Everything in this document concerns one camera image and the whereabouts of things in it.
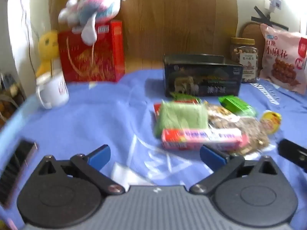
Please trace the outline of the pink snack bar pack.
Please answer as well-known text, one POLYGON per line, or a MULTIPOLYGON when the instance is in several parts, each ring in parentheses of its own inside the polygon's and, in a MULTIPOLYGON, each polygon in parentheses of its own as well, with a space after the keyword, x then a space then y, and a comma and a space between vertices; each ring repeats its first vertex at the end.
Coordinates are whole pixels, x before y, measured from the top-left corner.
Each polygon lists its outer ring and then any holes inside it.
POLYGON ((238 128, 164 129, 161 140, 168 150, 199 150, 205 145, 221 151, 234 151, 249 144, 248 136, 238 128))

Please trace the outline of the clear nut mix bag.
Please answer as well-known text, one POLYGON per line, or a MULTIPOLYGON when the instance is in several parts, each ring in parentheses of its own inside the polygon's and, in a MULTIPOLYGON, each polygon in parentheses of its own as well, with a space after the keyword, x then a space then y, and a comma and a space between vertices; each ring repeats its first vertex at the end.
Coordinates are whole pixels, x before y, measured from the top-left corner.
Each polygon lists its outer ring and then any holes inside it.
POLYGON ((248 155, 266 148, 270 140, 263 125, 254 117, 237 116, 220 105, 204 102, 208 112, 208 122, 212 128, 228 129, 237 128, 243 136, 247 137, 245 143, 239 147, 231 147, 228 153, 248 155))

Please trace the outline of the yellow round snack packet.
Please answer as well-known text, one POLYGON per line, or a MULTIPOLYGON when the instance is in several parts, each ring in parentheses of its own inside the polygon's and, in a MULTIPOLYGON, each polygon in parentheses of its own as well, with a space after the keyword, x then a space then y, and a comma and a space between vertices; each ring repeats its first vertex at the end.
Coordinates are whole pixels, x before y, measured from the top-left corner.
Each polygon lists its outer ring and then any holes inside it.
POLYGON ((263 112, 260 123, 268 135, 273 135, 279 131, 281 120, 282 116, 279 113, 267 110, 263 112))

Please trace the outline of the small green packet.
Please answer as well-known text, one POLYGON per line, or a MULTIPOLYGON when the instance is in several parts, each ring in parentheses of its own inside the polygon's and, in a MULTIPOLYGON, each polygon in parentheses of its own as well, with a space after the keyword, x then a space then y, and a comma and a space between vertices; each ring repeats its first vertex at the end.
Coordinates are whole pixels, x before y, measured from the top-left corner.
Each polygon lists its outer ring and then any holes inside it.
POLYGON ((219 97, 219 102, 221 106, 237 116, 257 116, 256 110, 239 97, 232 95, 223 96, 219 97))

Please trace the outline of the green snack packet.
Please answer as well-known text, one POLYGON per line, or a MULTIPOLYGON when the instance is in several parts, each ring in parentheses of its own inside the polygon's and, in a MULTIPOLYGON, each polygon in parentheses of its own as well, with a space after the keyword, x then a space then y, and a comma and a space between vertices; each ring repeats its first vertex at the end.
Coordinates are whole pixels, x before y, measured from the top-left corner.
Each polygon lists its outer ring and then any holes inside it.
POLYGON ((202 103, 179 103, 162 101, 154 127, 154 135, 159 138, 164 129, 206 129, 208 112, 202 103))

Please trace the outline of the blue printed tablecloth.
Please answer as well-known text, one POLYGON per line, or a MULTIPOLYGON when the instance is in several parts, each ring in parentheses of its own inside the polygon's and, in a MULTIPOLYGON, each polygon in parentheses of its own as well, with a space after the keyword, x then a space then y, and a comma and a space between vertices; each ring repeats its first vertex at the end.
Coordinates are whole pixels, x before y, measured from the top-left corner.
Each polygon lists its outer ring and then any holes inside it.
MULTIPOLYGON (((23 220, 16 199, 28 177, 45 155, 57 160, 87 154, 107 144, 111 159, 102 173, 128 188, 132 184, 193 184, 212 171, 200 160, 198 151, 166 152, 154 136, 154 103, 165 99, 163 71, 143 70, 126 74, 118 83, 75 83, 68 85, 70 99, 59 108, 44 110, 36 96, 28 97, 1 131, 1 172, 20 139, 32 140, 38 150, 19 178, 10 207, 1 206, 1 220, 12 220, 21 229, 23 220)), ((281 114, 276 134, 306 147, 306 94, 283 89, 265 80, 242 84, 239 97, 261 117, 270 110, 281 114)), ((292 218, 294 229, 306 229, 306 173, 279 156, 275 142, 263 154, 270 155, 294 188, 299 206, 292 218)))

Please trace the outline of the white enamel mug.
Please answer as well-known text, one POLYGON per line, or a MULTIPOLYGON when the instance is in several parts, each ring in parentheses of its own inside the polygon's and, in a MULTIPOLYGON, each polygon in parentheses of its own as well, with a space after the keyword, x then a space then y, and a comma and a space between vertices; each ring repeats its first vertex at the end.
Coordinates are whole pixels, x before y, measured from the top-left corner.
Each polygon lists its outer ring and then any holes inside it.
POLYGON ((36 80, 36 96, 45 109, 52 109, 66 104, 69 100, 69 93, 61 70, 56 70, 51 76, 47 72, 36 80))

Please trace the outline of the pink snack bag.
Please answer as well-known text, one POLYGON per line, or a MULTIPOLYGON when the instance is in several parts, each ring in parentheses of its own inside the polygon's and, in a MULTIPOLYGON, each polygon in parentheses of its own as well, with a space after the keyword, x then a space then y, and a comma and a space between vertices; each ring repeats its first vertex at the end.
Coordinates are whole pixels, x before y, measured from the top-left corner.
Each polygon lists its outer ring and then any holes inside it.
POLYGON ((260 77, 295 91, 306 92, 306 37, 277 30, 266 24, 260 29, 265 40, 260 77))

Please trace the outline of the black sheep tin box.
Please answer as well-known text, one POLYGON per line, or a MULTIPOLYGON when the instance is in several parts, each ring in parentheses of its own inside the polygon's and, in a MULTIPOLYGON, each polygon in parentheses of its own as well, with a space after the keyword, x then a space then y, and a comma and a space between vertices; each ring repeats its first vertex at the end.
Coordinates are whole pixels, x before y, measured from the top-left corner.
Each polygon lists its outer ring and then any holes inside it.
POLYGON ((186 94, 195 97, 239 94, 243 65, 224 56, 207 54, 164 55, 166 96, 186 94))

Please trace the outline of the red gift box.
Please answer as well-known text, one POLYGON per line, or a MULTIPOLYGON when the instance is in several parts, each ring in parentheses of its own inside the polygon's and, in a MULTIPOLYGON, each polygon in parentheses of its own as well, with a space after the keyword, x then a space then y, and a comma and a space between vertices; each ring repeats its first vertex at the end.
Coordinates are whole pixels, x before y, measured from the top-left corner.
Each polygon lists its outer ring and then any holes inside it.
POLYGON ((95 25, 97 40, 84 44, 80 33, 58 33, 59 54, 67 83, 117 82, 125 74, 122 22, 112 20, 95 25))

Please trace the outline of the nut jar gold lid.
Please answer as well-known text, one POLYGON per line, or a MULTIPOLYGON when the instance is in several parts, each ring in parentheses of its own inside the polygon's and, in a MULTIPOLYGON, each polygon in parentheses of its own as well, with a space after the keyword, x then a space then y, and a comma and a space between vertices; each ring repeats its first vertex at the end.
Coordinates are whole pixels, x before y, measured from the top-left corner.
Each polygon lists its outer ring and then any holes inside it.
POLYGON ((254 39, 232 37, 230 55, 234 62, 243 66, 243 83, 255 83, 258 69, 258 49, 254 39))

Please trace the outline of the yellow duck plush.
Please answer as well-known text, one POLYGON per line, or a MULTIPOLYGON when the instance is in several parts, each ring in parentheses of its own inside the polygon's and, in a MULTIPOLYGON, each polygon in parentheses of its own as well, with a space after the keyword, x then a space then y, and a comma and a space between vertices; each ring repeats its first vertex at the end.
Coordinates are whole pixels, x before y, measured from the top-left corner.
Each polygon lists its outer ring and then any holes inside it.
POLYGON ((40 37, 38 50, 41 63, 35 73, 36 78, 50 72, 51 67, 53 70, 61 69, 58 32, 56 30, 51 30, 40 37))

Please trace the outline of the wooden cutting board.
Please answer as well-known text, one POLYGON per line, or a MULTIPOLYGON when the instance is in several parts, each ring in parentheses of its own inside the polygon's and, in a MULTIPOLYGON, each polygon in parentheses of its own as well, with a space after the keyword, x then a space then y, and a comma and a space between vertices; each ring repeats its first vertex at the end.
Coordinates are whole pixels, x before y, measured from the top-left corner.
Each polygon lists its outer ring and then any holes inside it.
POLYGON ((258 22, 248 22, 244 24, 240 29, 239 36, 245 39, 254 39, 258 51, 264 50, 265 39, 258 22))

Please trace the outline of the wooden backdrop panel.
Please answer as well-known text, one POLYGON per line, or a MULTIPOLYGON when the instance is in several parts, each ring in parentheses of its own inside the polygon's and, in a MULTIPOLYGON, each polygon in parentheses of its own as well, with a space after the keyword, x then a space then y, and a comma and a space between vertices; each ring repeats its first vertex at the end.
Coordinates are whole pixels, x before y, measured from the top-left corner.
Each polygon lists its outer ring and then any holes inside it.
POLYGON ((165 54, 206 53, 229 57, 236 35, 237 0, 125 0, 125 69, 160 69, 165 54))

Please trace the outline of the pink blue plush toy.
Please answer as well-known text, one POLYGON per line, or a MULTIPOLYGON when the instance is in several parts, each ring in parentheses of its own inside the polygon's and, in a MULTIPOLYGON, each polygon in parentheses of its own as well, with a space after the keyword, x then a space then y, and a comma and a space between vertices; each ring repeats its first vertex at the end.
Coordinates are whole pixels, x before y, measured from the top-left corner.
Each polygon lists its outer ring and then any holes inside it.
POLYGON ((58 16, 58 22, 68 24, 73 33, 81 32, 84 44, 92 46, 97 40, 95 25, 111 21, 125 0, 68 0, 58 16))

